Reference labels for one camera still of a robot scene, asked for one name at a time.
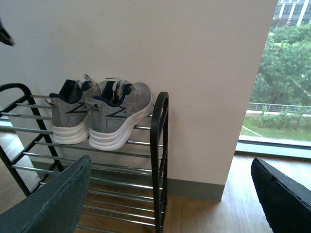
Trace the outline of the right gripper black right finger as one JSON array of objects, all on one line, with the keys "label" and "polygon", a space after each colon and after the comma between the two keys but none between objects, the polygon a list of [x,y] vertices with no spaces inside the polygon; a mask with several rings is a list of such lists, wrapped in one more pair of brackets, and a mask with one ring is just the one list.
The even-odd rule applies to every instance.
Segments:
[{"label": "right gripper black right finger", "polygon": [[267,222],[274,233],[311,231],[311,191],[256,157],[251,176]]}]

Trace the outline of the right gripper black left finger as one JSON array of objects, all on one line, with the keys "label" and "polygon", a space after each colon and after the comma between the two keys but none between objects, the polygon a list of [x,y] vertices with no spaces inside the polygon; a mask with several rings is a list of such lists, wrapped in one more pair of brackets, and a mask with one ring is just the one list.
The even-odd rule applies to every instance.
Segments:
[{"label": "right gripper black left finger", "polygon": [[72,233],[81,214],[91,159],[81,157],[0,216],[2,233]]}]

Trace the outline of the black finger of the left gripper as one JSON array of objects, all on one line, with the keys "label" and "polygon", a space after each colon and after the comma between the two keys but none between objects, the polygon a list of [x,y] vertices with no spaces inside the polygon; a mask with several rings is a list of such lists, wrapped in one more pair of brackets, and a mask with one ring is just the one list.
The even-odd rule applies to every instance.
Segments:
[{"label": "black finger of the left gripper", "polygon": [[8,46],[15,46],[13,38],[4,28],[2,21],[0,22],[0,41]]}]

